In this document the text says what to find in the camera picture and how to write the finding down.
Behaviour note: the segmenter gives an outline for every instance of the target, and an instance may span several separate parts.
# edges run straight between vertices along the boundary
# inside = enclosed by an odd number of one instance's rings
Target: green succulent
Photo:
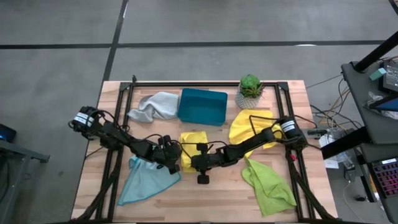
[[[246,75],[241,78],[242,95],[246,98],[257,98],[262,93],[262,85],[260,80],[254,75]]]

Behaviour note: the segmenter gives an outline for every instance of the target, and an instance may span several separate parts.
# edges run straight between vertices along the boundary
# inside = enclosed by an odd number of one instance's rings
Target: teal plastic bin
[[[221,126],[227,99],[226,93],[184,88],[177,116],[183,122]]]

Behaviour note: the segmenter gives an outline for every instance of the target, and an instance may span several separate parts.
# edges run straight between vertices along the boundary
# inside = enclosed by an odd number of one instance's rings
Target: gray concrete floor
[[[0,45],[111,43],[121,3],[0,0]],[[120,43],[382,40],[397,30],[397,22],[387,0],[130,0]],[[118,49],[110,80],[130,80],[132,74],[140,80],[236,80],[252,73],[309,86],[338,75],[342,63],[375,47]],[[51,155],[48,164],[31,165],[14,223],[69,219],[87,142],[67,122],[81,106],[96,105],[108,54],[109,49],[0,50],[0,123],[18,131],[16,143]],[[329,108],[339,80],[309,88],[311,104]],[[350,96],[342,113],[361,122]],[[339,217],[359,221],[343,201],[342,170],[328,175]],[[377,203],[352,199],[363,192],[359,181],[346,191],[352,208],[367,222],[388,223]]]

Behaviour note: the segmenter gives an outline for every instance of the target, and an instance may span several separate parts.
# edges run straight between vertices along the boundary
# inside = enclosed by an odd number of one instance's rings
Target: potted plant
[[[236,104],[242,109],[255,108],[262,95],[262,85],[255,75],[242,77],[236,94]]]

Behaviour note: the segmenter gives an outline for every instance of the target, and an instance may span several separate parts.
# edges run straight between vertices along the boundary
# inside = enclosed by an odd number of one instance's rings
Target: white pot
[[[261,95],[262,95],[262,90],[261,90],[261,94],[257,98],[246,98],[243,96],[240,89],[241,89],[241,86],[239,85],[238,92],[236,93],[236,97],[235,97],[236,104],[242,109],[255,108],[260,100]]]

